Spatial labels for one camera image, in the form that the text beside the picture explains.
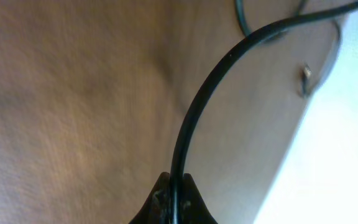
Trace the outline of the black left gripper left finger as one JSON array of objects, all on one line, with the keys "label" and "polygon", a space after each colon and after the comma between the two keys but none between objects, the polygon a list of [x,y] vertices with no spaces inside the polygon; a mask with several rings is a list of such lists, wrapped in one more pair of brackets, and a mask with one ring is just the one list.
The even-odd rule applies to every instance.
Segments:
[{"label": "black left gripper left finger", "polygon": [[169,180],[170,174],[162,172],[145,203],[129,224],[166,224],[169,223]]}]

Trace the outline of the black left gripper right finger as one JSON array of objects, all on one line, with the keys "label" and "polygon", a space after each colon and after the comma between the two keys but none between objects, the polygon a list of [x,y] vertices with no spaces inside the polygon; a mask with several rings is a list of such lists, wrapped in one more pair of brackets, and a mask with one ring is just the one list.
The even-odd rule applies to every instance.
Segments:
[{"label": "black left gripper right finger", "polygon": [[183,176],[181,220],[183,224],[217,224],[189,173]]}]

